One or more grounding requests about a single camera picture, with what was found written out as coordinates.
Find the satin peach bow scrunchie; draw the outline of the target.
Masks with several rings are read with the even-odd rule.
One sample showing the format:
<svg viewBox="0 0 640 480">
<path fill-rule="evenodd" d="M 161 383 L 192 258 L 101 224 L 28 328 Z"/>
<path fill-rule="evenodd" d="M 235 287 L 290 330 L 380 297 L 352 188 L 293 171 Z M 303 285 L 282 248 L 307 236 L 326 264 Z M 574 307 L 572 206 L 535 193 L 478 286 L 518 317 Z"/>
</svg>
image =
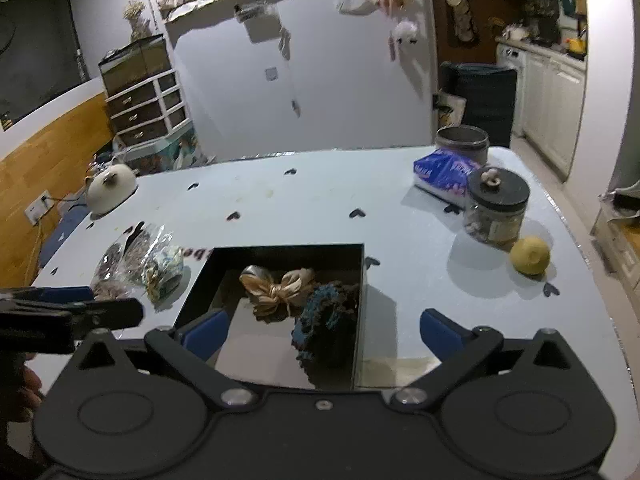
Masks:
<svg viewBox="0 0 640 480">
<path fill-rule="evenodd" d="M 257 321 L 266 323 L 298 318 L 310 294 L 314 291 L 316 274 L 311 269 L 297 269 L 283 274 L 277 281 L 268 270 L 248 266 L 239 277 Z"/>
</svg>

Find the white drawer cabinet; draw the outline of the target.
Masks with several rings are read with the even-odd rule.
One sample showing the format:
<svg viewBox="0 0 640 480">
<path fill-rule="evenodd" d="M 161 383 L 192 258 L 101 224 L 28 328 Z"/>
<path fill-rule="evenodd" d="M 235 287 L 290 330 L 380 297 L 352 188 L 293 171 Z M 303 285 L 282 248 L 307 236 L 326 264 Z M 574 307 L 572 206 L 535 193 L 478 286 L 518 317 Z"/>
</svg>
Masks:
<svg viewBox="0 0 640 480">
<path fill-rule="evenodd" d="M 105 105 L 114 144 L 122 150 L 168 138 L 192 122 L 173 68 L 108 96 Z"/>
</svg>

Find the blue tissue packet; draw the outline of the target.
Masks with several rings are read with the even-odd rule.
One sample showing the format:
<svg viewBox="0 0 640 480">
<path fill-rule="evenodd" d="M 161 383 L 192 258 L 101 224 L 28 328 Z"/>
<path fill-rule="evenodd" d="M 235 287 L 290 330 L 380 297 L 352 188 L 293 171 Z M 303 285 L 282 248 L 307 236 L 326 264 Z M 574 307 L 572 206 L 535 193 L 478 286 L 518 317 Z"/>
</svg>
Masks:
<svg viewBox="0 0 640 480">
<path fill-rule="evenodd" d="M 412 163 L 414 184 L 459 209 L 465 207 L 466 184 L 480 164 L 446 148 L 436 148 Z"/>
</svg>

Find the white wall power outlet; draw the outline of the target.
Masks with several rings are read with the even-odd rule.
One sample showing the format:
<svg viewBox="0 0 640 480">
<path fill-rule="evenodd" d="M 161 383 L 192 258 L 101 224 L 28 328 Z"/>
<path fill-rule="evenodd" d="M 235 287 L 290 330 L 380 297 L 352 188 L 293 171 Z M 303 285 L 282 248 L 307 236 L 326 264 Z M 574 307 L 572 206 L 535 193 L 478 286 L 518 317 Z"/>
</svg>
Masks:
<svg viewBox="0 0 640 480">
<path fill-rule="evenodd" d="M 45 190 L 25 208 L 25 217 L 32 226 L 36 226 L 38 222 L 49 213 L 54 205 L 55 200 L 52 198 L 50 192 Z"/>
</svg>

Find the white fluffy hanging plush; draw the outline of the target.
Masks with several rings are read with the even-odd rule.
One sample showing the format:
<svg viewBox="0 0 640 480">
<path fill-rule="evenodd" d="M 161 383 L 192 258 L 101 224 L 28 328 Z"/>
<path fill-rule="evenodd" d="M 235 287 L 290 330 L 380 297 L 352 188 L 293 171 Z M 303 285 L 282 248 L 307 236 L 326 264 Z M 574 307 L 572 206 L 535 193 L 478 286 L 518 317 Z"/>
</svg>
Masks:
<svg viewBox="0 0 640 480">
<path fill-rule="evenodd" d="M 409 20 L 401 20 L 392 30 L 392 37 L 398 44 L 416 44 L 419 37 L 418 24 Z"/>
</svg>

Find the blue triangle pattern bedding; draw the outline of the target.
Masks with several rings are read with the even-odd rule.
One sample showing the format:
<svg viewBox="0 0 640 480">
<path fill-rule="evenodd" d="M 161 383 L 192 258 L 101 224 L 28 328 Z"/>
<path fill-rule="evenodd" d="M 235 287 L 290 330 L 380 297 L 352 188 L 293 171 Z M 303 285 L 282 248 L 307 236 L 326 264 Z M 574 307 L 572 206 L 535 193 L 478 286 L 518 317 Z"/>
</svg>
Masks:
<svg viewBox="0 0 640 480">
<path fill-rule="evenodd" d="M 86 196 L 79 195 L 77 198 L 66 198 L 63 204 L 67 205 L 66 211 L 62 214 L 62 219 L 58 225 L 48 235 L 42 244 L 38 257 L 38 268 L 42 269 L 51 260 L 54 254 L 60 249 L 63 243 L 70 237 L 75 229 L 81 224 L 89 214 L 86 204 Z"/>
</svg>

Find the glass jar black lid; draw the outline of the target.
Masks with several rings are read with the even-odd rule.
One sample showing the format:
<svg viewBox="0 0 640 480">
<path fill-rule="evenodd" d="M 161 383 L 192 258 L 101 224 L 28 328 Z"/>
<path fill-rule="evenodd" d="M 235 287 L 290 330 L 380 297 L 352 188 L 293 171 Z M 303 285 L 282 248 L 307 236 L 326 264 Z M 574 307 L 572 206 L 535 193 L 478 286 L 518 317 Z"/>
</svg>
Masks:
<svg viewBox="0 0 640 480">
<path fill-rule="evenodd" d="M 466 179 L 463 225 L 479 242 L 508 246 L 520 235 L 530 195 L 527 182 L 511 170 L 486 166 Z"/>
</svg>

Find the white ceramic cat figurine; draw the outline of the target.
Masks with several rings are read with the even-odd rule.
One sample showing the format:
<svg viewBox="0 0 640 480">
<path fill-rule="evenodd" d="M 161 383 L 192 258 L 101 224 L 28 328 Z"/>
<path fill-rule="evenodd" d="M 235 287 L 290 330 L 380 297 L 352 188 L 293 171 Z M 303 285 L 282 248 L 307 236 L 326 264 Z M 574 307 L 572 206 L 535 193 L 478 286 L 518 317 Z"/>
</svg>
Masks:
<svg viewBox="0 0 640 480">
<path fill-rule="evenodd" d="M 87 207 L 95 216 L 104 216 L 137 191 L 134 170 L 125 164 L 111 164 L 85 177 Z"/>
</svg>

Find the black storage box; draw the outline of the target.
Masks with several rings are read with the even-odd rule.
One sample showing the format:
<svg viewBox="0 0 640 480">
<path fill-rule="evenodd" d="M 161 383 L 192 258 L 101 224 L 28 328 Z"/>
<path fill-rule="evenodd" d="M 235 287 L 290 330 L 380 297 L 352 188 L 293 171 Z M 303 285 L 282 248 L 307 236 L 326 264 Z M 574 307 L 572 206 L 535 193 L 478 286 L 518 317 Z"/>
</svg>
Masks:
<svg viewBox="0 0 640 480">
<path fill-rule="evenodd" d="M 360 244 L 215 248 L 175 322 L 179 341 L 239 382 L 356 385 Z"/>
</svg>

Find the dark blue knitted scrunchie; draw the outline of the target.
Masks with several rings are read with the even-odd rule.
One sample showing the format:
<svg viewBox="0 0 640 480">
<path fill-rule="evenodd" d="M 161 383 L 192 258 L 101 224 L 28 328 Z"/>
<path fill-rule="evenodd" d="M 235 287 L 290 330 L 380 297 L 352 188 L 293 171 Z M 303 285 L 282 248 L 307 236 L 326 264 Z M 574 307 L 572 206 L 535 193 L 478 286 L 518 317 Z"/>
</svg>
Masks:
<svg viewBox="0 0 640 480">
<path fill-rule="evenodd" d="M 352 369 L 359 325 L 360 286 L 333 281 L 307 298 L 292 330 L 296 360 L 309 375 Z"/>
</svg>

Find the dried flower vase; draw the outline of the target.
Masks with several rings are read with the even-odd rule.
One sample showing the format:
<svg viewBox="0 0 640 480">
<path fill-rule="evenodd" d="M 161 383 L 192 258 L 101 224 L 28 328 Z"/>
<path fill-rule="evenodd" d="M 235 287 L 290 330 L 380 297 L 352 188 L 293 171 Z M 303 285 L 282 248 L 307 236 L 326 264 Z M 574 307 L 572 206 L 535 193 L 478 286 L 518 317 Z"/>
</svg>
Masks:
<svg viewBox="0 0 640 480">
<path fill-rule="evenodd" d="M 151 36 L 150 22 L 142 16 L 145 5 L 141 0 L 129 0 L 124 7 L 122 17 L 131 28 L 131 41 Z"/>
</svg>

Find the cartoon print tote bag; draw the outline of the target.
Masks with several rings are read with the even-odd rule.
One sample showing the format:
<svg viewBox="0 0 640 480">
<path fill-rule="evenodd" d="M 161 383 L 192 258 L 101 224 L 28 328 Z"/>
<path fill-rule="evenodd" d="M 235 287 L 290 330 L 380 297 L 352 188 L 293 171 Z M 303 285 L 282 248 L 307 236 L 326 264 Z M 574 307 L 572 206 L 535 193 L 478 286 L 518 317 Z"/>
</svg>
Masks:
<svg viewBox="0 0 640 480">
<path fill-rule="evenodd" d="M 435 105 L 439 128 L 460 126 L 464 116 L 465 105 L 465 98 L 439 91 Z"/>
</svg>

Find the yellow lemon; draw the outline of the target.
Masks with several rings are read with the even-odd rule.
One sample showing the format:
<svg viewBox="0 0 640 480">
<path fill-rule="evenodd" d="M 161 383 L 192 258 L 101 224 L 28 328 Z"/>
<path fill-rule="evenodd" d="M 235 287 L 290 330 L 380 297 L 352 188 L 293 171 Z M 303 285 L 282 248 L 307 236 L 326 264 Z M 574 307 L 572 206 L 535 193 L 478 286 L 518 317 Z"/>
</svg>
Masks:
<svg viewBox="0 0 640 480">
<path fill-rule="evenodd" d="M 514 269 L 521 274 L 540 275 L 550 264 L 551 250 L 541 238 L 526 236 L 512 246 L 509 257 Z"/>
</svg>

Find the white washing machine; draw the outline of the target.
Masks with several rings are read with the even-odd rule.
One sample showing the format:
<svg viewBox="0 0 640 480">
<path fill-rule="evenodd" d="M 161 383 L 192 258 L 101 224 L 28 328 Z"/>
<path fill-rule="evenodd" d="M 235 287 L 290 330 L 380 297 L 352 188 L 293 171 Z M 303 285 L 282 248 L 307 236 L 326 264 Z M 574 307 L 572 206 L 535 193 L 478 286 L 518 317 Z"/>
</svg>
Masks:
<svg viewBox="0 0 640 480">
<path fill-rule="evenodd" d="M 516 71 L 516 91 L 512 133 L 514 136 L 524 136 L 523 114 L 526 84 L 526 52 L 524 50 L 511 47 L 508 44 L 498 44 L 496 55 L 497 64 L 499 66 Z"/>
</svg>

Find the dark blue laundry hamper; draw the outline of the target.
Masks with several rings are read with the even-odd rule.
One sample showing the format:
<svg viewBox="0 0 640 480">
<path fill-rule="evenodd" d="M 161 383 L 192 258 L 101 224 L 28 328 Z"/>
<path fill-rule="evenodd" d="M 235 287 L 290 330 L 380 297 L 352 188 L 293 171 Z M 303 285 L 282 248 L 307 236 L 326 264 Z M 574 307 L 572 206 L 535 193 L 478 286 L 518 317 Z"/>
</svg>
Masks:
<svg viewBox="0 0 640 480">
<path fill-rule="evenodd" d="M 488 134 L 491 146 L 510 148 L 518 73 L 496 64 L 442 62 L 442 91 L 465 99 L 462 124 Z"/>
</svg>

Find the bagged teal gold scrunchie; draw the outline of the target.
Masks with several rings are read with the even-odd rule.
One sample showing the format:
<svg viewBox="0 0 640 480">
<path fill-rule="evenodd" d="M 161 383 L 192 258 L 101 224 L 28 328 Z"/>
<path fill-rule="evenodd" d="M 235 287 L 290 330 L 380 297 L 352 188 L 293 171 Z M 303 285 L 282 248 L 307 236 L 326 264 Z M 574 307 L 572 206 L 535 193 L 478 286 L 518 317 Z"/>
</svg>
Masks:
<svg viewBox="0 0 640 480">
<path fill-rule="evenodd" d="M 142 283 L 149 300 L 158 304 L 181 282 L 183 251 L 175 245 L 155 248 L 143 267 Z"/>
</svg>

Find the glass terrarium tank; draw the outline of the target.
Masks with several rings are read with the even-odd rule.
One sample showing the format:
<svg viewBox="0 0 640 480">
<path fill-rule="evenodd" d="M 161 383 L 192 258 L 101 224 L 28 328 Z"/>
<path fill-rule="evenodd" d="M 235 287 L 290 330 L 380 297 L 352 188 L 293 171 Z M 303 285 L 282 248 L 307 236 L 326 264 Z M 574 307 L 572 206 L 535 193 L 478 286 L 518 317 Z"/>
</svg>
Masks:
<svg viewBox="0 0 640 480">
<path fill-rule="evenodd" d="M 151 76 L 171 69 L 162 35 L 149 36 L 113 51 L 99 62 L 99 70 L 108 96 L 127 90 Z"/>
</svg>

